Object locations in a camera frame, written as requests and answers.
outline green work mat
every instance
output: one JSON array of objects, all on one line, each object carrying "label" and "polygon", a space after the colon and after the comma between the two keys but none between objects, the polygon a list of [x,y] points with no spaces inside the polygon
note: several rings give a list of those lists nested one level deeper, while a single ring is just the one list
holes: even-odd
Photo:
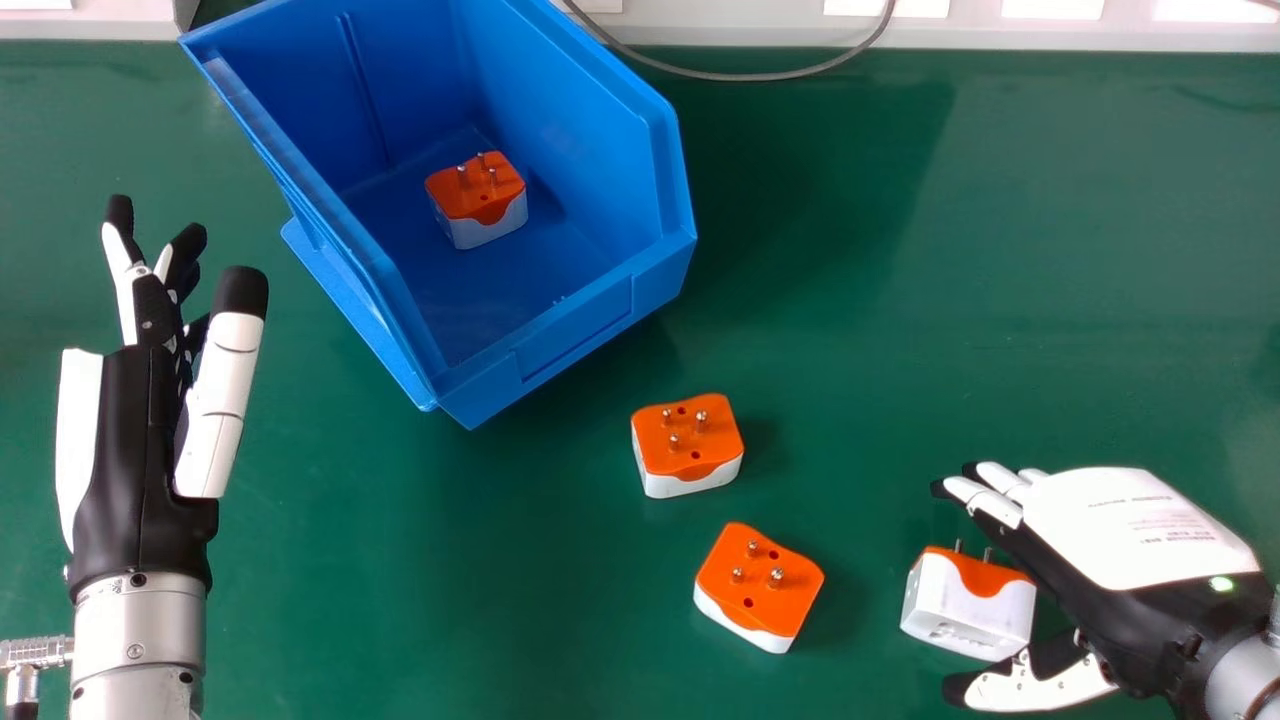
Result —
[{"label": "green work mat", "polygon": [[[70,629],[58,355],[118,343],[111,192],[151,258],[209,225],[189,314],[225,265],[273,283],[211,550],[209,719],[972,717],[938,684],[979,664],[897,623],[923,546],[982,547],[928,492],[974,459],[1149,468],[1280,561],[1280,58],[646,77],[685,133],[685,293],[468,433],[417,413],[289,255],[275,183],[177,47],[0,45],[0,637]],[[733,401],[741,477],[646,500],[630,414],[708,391]],[[730,520],[827,573],[790,655],[692,606]]]}]

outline bin bottom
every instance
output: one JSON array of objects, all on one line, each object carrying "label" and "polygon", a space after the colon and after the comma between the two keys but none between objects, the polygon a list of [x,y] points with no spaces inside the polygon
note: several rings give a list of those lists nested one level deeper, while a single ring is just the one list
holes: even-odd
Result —
[{"label": "bin bottom", "polygon": [[[503,150],[529,184],[529,223],[474,250],[456,250],[436,223],[424,181],[476,152]],[[343,193],[396,264],[445,364],[465,363],[612,270],[628,256],[593,241],[518,154],[463,128],[428,154]]]}]

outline orange plug top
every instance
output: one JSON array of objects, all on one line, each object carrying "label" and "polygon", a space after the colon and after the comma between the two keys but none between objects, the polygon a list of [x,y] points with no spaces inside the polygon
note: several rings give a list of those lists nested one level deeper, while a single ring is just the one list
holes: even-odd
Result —
[{"label": "orange plug top", "polygon": [[631,428],[645,471],[684,482],[705,478],[744,451],[728,397],[719,393],[641,407]]},{"label": "orange plug top", "polygon": [[1000,594],[1000,591],[1005,589],[1005,585],[1014,580],[1032,583],[1030,578],[1018,570],[1014,570],[1012,568],[983,562],[977,557],[955,552],[946,547],[931,544],[924,548],[924,552],[941,555],[942,557],[950,560],[951,564],[956,566],[956,570],[960,571],[960,580],[964,582],[964,587],[978,597],[996,597]]},{"label": "orange plug top", "polygon": [[724,525],[698,587],[733,624],[794,638],[826,579],[813,560],[742,523]]},{"label": "orange plug top", "polygon": [[506,155],[494,150],[426,178],[426,191],[448,219],[470,218],[492,225],[502,220],[512,201],[525,192],[525,178]]}]

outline white label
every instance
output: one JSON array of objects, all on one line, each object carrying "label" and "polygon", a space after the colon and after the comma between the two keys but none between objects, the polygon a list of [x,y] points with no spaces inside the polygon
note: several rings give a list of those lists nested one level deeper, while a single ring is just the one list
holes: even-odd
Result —
[{"label": "white label", "polygon": [[1244,541],[1146,470],[1050,475],[1032,486],[1024,521],[1108,589],[1260,569]]}]

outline black cable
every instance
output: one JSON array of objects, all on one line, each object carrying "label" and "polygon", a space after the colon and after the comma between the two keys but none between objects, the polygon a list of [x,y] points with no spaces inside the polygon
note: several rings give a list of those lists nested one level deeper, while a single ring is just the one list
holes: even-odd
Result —
[{"label": "black cable", "polygon": [[681,68],[678,65],[663,63],[662,60],[654,60],[648,55],[641,55],[640,53],[636,53],[631,47],[627,47],[627,45],[620,41],[617,37],[614,37],[613,33],[600,27],[600,24],[593,20],[591,17],[588,15],[586,12],[582,10],[582,8],[580,8],[575,0],[563,0],[563,1],[564,6],[568,8],[571,13],[577,15],[577,19],[582,20],[582,24],[585,24],[588,29],[598,35],[600,40],[603,40],[604,44],[612,47],[614,51],[635,60],[636,63],[641,63],[644,65],[649,65],[650,68],[657,68],[659,70],[671,74],[694,79],[708,79],[714,82],[777,82],[781,79],[799,79],[803,77],[810,77],[818,73],[824,73],[832,68],[844,65],[849,60],[852,60],[858,55],[861,55],[872,45],[876,45],[876,41],[879,40],[879,37],[884,35],[884,31],[888,28],[888,22],[893,18],[893,9],[897,6],[897,0],[884,0],[884,13],[881,15],[879,22],[876,24],[876,28],[872,29],[872,33],[868,35],[865,40],[850,47],[849,50],[841,53],[840,55],[836,55],[829,60],[818,63],[817,65],[809,65],[808,68],[799,68],[795,70],[783,70],[777,73],[712,73],[707,70]]}]

